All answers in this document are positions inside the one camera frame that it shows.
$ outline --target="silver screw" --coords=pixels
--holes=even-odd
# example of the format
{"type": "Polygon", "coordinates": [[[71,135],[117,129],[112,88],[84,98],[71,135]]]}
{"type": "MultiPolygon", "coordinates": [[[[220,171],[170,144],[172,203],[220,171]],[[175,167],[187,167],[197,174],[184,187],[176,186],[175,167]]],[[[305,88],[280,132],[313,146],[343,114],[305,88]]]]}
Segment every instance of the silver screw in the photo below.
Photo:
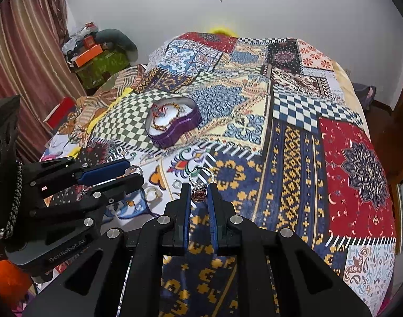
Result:
{"type": "Polygon", "coordinates": [[[239,215],[233,215],[229,219],[232,224],[241,224],[242,223],[242,217],[239,215]]]}
{"type": "Polygon", "coordinates": [[[106,233],[106,236],[108,236],[108,238],[117,238],[119,235],[120,231],[118,229],[110,229],[106,233]]]}
{"type": "Polygon", "coordinates": [[[280,234],[282,237],[290,238],[294,233],[289,228],[283,228],[281,229],[280,234]]]}
{"type": "Polygon", "coordinates": [[[171,221],[171,219],[168,216],[160,216],[158,217],[158,223],[159,224],[167,224],[171,221]]]}
{"type": "Polygon", "coordinates": [[[84,225],[85,226],[92,226],[93,225],[93,220],[91,218],[86,218],[84,220],[84,225]]]}

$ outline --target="patchwork blanket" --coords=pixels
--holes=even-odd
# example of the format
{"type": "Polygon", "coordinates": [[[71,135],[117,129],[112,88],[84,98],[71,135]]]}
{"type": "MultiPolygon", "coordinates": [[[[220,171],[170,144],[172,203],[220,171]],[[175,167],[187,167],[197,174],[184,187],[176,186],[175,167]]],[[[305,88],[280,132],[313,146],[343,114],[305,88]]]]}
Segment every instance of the patchwork blanket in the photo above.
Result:
{"type": "MultiPolygon", "coordinates": [[[[102,232],[141,227],[179,196],[192,168],[206,166],[238,214],[294,230],[376,316],[395,260],[392,202],[364,115],[347,103],[336,66],[293,38],[191,32],[165,43],[77,158],[94,165],[125,157],[142,168],[145,189],[160,192],[111,205],[102,232]],[[172,96],[195,100],[202,122],[160,150],[144,121],[154,101],[172,96]]],[[[204,172],[198,180],[206,182],[204,172]]],[[[72,187],[51,204],[87,190],[72,187]]],[[[187,254],[164,258],[160,316],[238,315],[236,259],[213,253],[208,221],[205,204],[194,204],[187,254]]]]}

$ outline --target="checkered pattern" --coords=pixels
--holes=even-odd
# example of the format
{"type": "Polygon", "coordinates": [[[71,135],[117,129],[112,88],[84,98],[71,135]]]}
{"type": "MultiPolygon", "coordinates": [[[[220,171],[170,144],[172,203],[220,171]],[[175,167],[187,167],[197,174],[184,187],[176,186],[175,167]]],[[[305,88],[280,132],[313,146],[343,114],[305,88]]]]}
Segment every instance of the checkered pattern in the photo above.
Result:
{"type": "Polygon", "coordinates": [[[174,96],[177,95],[153,89],[139,95],[131,93],[123,97],[97,123],[92,138],[117,139],[130,146],[152,149],[154,144],[144,129],[149,108],[154,101],[174,96]]]}
{"type": "Polygon", "coordinates": [[[318,133],[318,114],[325,118],[346,121],[363,129],[360,115],[331,100],[297,94],[282,86],[273,86],[275,103],[273,117],[307,131],[318,133]]]}
{"type": "Polygon", "coordinates": [[[238,40],[251,45],[265,45],[283,43],[287,41],[287,38],[238,38],[238,40]]]}
{"type": "Polygon", "coordinates": [[[238,69],[234,71],[212,71],[212,72],[206,72],[206,71],[201,71],[196,79],[194,80],[193,84],[201,84],[201,83],[206,83],[210,82],[212,80],[217,80],[221,78],[230,78],[230,77],[236,77],[238,75],[247,75],[247,74],[260,74],[261,72],[261,67],[252,67],[252,68],[245,68],[245,69],[238,69]]]}

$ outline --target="yellow object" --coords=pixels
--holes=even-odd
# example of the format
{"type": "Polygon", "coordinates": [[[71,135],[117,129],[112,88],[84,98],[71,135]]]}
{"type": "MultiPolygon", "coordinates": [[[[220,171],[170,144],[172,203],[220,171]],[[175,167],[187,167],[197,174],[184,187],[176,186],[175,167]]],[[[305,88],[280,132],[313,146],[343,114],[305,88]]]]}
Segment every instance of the yellow object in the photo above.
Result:
{"type": "Polygon", "coordinates": [[[235,32],[231,31],[230,29],[227,29],[226,27],[214,27],[209,30],[209,33],[213,33],[214,35],[222,35],[238,38],[238,35],[235,32]]]}
{"type": "Polygon", "coordinates": [[[90,122],[89,126],[87,127],[87,133],[90,134],[90,133],[93,131],[93,129],[94,129],[94,127],[96,126],[96,124],[99,122],[99,120],[102,119],[108,111],[110,111],[112,108],[114,108],[114,106],[115,106],[118,102],[120,102],[121,99],[122,99],[124,96],[126,96],[127,94],[130,94],[132,91],[133,91],[133,89],[130,88],[130,87],[125,88],[125,89],[124,89],[124,92],[122,93],[122,95],[121,95],[120,97],[117,97],[116,100],[115,100],[113,103],[111,103],[111,104],[109,105],[108,109],[107,109],[105,112],[103,112],[101,115],[99,115],[98,117],[96,117],[95,119],[93,119],[93,120],[90,122]]]}
{"type": "Polygon", "coordinates": [[[80,152],[80,150],[81,150],[80,147],[76,147],[76,148],[72,149],[67,157],[72,156],[74,158],[77,158],[78,153],[80,152]]]}

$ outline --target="striped curtain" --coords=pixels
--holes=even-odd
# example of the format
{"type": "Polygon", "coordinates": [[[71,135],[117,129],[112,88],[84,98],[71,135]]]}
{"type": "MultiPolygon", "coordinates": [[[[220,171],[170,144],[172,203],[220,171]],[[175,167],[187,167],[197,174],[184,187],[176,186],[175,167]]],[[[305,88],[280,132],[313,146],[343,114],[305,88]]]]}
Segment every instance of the striped curtain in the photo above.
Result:
{"type": "Polygon", "coordinates": [[[86,95],[60,46],[68,37],[65,0],[0,4],[0,99],[21,95],[17,150],[38,161],[51,134],[42,121],[66,96],[86,95]]]}

